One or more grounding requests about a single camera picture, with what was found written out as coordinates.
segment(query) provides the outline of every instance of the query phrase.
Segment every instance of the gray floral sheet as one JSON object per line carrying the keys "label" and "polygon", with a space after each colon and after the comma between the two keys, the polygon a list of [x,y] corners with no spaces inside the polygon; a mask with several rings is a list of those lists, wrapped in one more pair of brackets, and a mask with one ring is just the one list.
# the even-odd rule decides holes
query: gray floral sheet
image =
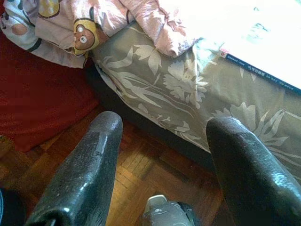
{"label": "gray floral sheet", "polygon": [[93,54],[102,78],[141,115],[206,151],[208,120],[233,116],[301,183],[301,96],[218,57],[221,44],[202,39],[170,58],[134,23]]}

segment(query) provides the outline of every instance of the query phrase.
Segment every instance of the red blanket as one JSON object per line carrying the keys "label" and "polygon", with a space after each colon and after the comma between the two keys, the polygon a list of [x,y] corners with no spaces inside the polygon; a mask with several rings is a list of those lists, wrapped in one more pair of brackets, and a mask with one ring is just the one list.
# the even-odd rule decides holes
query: red blanket
{"label": "red blanket", "polygon": [[98,104],[83,70],[36,57],[2,33],[0,42],[0,135],[12,138],[16,149],[30,150]]}

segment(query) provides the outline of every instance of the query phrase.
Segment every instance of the bed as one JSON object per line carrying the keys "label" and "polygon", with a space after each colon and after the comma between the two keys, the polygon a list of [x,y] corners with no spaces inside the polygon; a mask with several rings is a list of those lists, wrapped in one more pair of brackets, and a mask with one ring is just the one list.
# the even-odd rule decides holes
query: bed
{"label": "bed", "polygon": [[171,58],[133,22],[93,50],[96,69],[89,70],[88,80],[103,105],[117,111],[126,105],[124,117],[139,118],[138,126],[208,168],[206,124],[216,116],[233,116],[301,183],[301,97],[219,57],[221,44],[201,39]]}

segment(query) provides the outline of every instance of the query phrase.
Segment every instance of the book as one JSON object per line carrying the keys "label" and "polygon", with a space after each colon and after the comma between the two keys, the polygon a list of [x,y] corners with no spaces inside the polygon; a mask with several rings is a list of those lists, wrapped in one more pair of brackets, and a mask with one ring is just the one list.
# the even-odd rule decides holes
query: book
{"label": "book", "polygon": [[301,94],[301,23],[256,13],[241,36],[220,47],[219,55]]}

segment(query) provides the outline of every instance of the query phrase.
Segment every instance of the book spine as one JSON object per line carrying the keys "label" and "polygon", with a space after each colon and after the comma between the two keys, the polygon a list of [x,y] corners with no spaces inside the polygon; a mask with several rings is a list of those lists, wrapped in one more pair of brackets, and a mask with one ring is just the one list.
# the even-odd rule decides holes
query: book spine
{"label": "book spine", "polygon": [[294,91],[298,94],[301,94],[301,89],[299,89],[295,86],[292,86],[292,85],[282,81],[281,79],[278,79],[278,78],[270,75],[269,73],[266,73],[263,70],[260,70],[256,67],[246,63],[245,61],[236,58],[235,56],[233,56],[229,53],[226,53],[226,52],[223,52],[223,51],[220,50],[220,56],[227,59],[227,60],[229,60],[229,61],[231,61],[231,62],[233,62],[233,63],[235,63],[235,64],[237,64],[238,66],[241,66],[242,68],[244,68],[244,69],[246,69],[246,70],[248,70],[248,71],[250,71],[250,72],[252,72],[256,75],[259,75],[262,78],[265,78],[269,81],[277,83],[277,84],[281,85],[282,87],[284,87],[288,90],[291,90],[291,91]]}

